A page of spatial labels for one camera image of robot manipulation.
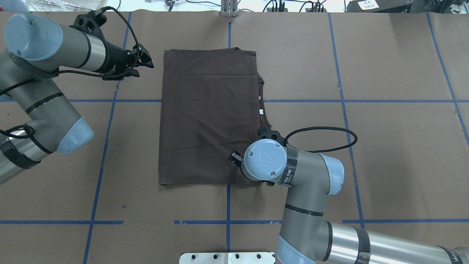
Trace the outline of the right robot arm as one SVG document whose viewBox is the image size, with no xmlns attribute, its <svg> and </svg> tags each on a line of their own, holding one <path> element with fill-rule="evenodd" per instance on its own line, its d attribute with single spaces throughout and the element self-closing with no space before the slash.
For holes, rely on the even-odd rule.
<svg viewBox="0 0 469 264">
<path fill-rule="evenodd" d="M 287 187 L 275 251 L 282 264 L 468 263 L 468 247 L 429 245 L 328 220 L 328 198 L 344 183 L 336 158 L 261 139 L 228 159 L 247 179 Z"/>
</svg>

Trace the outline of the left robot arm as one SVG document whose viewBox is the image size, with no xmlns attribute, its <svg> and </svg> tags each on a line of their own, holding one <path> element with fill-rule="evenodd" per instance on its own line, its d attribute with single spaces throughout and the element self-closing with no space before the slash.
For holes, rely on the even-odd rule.
<svg viewBox="0 0 469 264">
<path fill-rule="evenodd" d="M 94 137 L 55 77 L 73 73 L 121 81 L 139 77 L 139 66 L 154 67 L 136 37 L 131 50 L 105 39 L 101 26 L 108 10 L 115 8 L 77 15 L 69 26 L 32 13 L 9 18 L 4 32 L 7 48 L 1 53 L 1 96 L 17 102 L 30 120 L 1 131 L 2 184 L 49 154 L 71 154 Z"/>
</svg>

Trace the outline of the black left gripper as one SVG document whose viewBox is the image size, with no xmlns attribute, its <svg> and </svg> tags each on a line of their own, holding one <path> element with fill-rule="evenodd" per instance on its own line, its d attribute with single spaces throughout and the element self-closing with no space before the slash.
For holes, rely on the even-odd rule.
<svg viewBox="0 0 469 264">
<path fill-rule="evenodd" d="M 104 42 L 106 48 L 106 58 L 103 63 L 103 80 L 118 81 L 126 77 L 140 77 L 139 71 L 134 67 L 154 68 L 149 51 L 142 45 L 136 44 L 133 50 L 124 50 L 123 48 Z"/>
</svg>

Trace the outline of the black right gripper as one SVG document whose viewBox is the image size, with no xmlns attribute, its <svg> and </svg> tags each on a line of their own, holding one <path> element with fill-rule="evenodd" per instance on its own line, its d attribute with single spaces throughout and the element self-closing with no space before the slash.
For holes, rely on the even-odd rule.
<svg viewBox="0 0 469 264">
<path fill-rule="evenodd" d="M 243 157 L 241 156 L 241 154 L 237 150 L 233 150 L 231 152 L 231 154 L 228 157 L 228 160 L 230 162 L 233 162 L 235 164 L 235 166 L 238 167 L 241 175 L 244 178 L 246 178 L 246 174 L 245 174 L 245 171 L 243 170 L 243 166 L 242 166 Z"/>
</svg>

